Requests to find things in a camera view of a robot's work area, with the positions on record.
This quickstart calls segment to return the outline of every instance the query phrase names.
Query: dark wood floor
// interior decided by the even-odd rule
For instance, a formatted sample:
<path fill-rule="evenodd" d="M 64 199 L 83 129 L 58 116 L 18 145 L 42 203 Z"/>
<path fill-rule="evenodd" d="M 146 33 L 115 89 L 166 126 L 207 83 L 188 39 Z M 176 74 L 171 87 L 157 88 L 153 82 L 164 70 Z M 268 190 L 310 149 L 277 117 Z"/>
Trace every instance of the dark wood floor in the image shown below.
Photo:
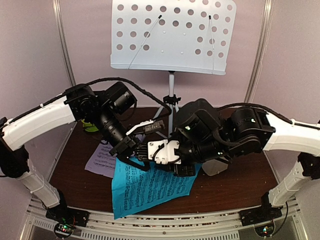
<path fill-rule="evenodd" d="M 156 111 L 156 108 L 138 108 L 136 114 L 124 124 L 134 125 L 151 119 Z M 227 116 L 231 112 L 227 109 L 223 114 Z M 78 123 L 50 182 L 63 191 L 71 207 L 112 212 L 112 179 L 85 170 L 99 138 L 99 133 L 83 132 L 82 125 Z M 276 185 L 264 154 L 253 153 L 234 159 L 228 170 L 219 175 L 209 177 L 201 169 L 190 196 L 173 199 L 142 213 L 189 214 L 252 207 L 259 205 L 260 197 Z"/>

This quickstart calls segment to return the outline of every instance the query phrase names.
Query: blue paper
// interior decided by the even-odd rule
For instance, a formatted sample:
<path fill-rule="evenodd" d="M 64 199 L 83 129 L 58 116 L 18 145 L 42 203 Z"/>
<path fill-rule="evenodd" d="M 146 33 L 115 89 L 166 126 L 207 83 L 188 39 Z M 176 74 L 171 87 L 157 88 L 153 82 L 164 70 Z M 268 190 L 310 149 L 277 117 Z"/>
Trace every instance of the blue paper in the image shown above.
<path fill-rule="evenodd" d="M 142 164 L 135 157 L 131 160 Z M 112 180 L 112 205 L 114 219 L 136 214 L 175 198 L 188 196 L 201 164 L 196 165 L 196 175 L 177 177 L 172 172 L 155 168 L 142 171 L 116 159 Z"/>

